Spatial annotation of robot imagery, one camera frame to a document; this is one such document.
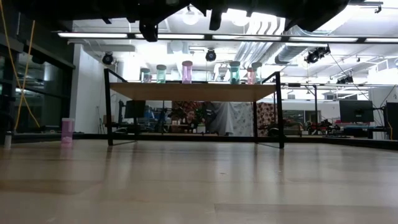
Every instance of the table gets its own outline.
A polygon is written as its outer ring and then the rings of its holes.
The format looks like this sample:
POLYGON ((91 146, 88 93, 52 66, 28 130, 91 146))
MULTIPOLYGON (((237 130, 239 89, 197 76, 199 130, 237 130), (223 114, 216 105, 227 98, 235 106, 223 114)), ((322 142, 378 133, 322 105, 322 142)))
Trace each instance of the table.
MULTIPOLYGON (((230 85, 216 83, 129 83, 114 71, 104 69, 106 117, 111 119, 111 93, 113 90, 132 100, 170 100, 170 101, 221 101, 221 102, 252 102, 253 106, 253 141, 258 142, 257 133, 257 101, 277 92, 277 109, 279 123, 279 146, 284 148, 282 93, 280 85, 280 72, 274 72, 263 82, 275 76, 275 83, 264 85, 230 85), (112 74, 122 82, 110 83, 109 75, 112 74)), ((112 127, 108 126, 108 145, 113 146, 112 127)))

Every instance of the monitor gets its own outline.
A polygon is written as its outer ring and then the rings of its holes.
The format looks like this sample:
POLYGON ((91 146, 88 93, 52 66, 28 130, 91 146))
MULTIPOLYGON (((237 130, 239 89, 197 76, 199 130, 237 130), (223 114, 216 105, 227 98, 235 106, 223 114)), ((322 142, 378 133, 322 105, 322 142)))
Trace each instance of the monitor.
POLYGON ((340 100, 340 120, 348 122, 373 122, 373 102, 369 100, 340 100))
POLYGON ((145 114, 144 100, 130 100, 126 102, 126 110, 124 112, 124 118, 143 118, 145 114))

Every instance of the pink water bottle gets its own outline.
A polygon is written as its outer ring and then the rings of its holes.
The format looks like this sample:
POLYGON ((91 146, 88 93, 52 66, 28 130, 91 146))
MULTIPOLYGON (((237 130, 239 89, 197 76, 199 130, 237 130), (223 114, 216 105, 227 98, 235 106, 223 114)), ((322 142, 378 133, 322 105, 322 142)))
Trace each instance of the pink water bottle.
POLYGON ((61 143, 72 145, 74 131, 75 131, 75 119, 62 118, 61 143))
POLYGON ((256 74, 253 68, 248 68, 248 84, 253 85, 256 83, 256 74))
POLYGON ((192 83, 192 65, 191 61, 182 62, 182 83, 192 83))

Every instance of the cable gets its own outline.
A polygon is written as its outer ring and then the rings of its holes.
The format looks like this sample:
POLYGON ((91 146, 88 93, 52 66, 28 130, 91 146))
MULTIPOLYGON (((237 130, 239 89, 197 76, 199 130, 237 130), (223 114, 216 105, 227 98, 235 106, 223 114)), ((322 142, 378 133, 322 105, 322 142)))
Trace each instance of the cable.
MULTIPOLYGON (((340 70, 343 72, 343 74, 344 74, 344 75, 347 75, 346 72, 342 69, 342 67, 338 64, 338 62, 336 61, 336 59, 334 58, 334 56, 333 56, 332 54, 330 54, 330 56, 331 56, 332 59, 336 62, 336 65, 340 68, 340 70)), ((366 99, 368 99, 369 101, 371 101, 371 100, 369 99, 369 97, 367 97, 367 96, 358 88, 358 86, 356 86, 354 83, 353 83, 353 85, 359 90, 359 92, 361 92, 361 94, 362 94, 363 96, 366 97, 366 99)), ((377 110, 377 113, 378 113, 378 115, 379 115, 380 121, 382 121, 381 115, 380 115, 380 111, 377 110)), ((374 121, 374 122, 375 122, 378 126, 382 126, 380 123, 378 123, 378 122, 376 122, 376 121, 374 121)))
MULTIPOLYGON (((21 88, 21 84, 19 83, 19 80, 18 80, 18 74, 17 74, 17 69, 15 68, 14 59, 12 58, 12 52, 11 52, 10 42, 9 42, 8 33, 7 33, 6 18, 5 18, 5 16, 4 16, 4 9, 3 9, 3 6, 2 6, 2 0, 0 0, 0 11, 1 11, 1 17, 2 17, 2 24, 3 24, 3 26, 4 26, 4 34, 6 35, 6 42, 7 42, 7 47, 8 47, 8 53, 9 53, 10 60, 11 60, 12 69, 13 69, 13 71, 14 71, 14 75, 15 75, 15 78, 16 78, 16 81, 17 81, 17 84, 18 84, 18 87, 19 87, 19 89, 22 89, 22 88, 21 88)), ((22 91, 21 99, 22 99, 22 98, 25 100, 26 107, 27 107, 27 109, 28 109, 30 115, 33 117, 34 121, 36 122, 37 127, 40 127, 40 124, 37 122, 35 116, 33 115, 32 111, 30 110, 30 107, 29 107, 29 105, 28 105, 28 102, 27 102, 27 100, 26 100, 26 98, 25 98, 25 95, 24 95, 24 92, 23 92, 23 91, 22 91)))
POLYGON ((383 100, 383 102, 380 104, 380 107, 383 105, 383 103, 384 103, 384 102, 386 101, 386 99, 391 95, 392 91, 394 91, 394 89, 395 89, 396 87, 397 87, 397 84, 395 84, 395 85, 392 87, 390 93, 385 97, 385 99, 383 100))
POLYGON ((29 49, 28 49, 28 53, 27 53, 28 60, 26 61, 24 82, 22 84, 22 90, 21 90, 21 96, 23 96, 23 97, 21 97, 19 99, 18 114, 17 114, 17 119, 16 119, 16 122, 15 122, 15 130, 18 128, 19 116, 21 115, 22 99, 25 97, 24 90, 25 90, 25 84, 26 84, 27 71, 29 69, 29 56, 30 56, 30 53, 32 51, 32 42, 33 42, 33 34, 34 34, 34 30, 35 30, 35 23, 36 23, 35 21, 33 21, 33 23, 32 23, 32 32, 30 34, 30 44, 29 44, 29 49))

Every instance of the clear plastic bottle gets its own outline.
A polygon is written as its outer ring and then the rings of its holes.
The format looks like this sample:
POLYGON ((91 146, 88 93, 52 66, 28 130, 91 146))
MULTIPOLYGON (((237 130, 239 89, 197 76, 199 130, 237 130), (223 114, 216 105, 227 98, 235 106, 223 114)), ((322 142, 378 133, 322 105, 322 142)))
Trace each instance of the clear plastic bottle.
POLYGON ((150 75, 150 69, 142 68, 140 69, 140 73, 141 73, 141 82, 150 83, 150 81, 152 80, 152 75, 150 75))
POLYGON ((241 66, 241 62, 231 62, 229 63, 231 67, 231 78, 229 79, 230 84, 240 84, 241 77, 239 76, 239 67, 241 66))
POLYGON ((192 83, 192 65, 191 61, 182 62, 182 83, 192 83))
POLYGON ((253 68, 248 68, 248 84, 253 85, 256 84, 256 74, 253 71, 253 68))
POLYGON ((261 68, 262 68, 262 63, 261 62, 254 62, 251 64, 253 71, 254 71, 254 75, 256 77, 256 82, 255 84, 261 84, 261 68))
POLYGON ((157 76, 156 82, 157 83, 166 83, 166 65, 158 65, 156 66, 157 69, 157 76))

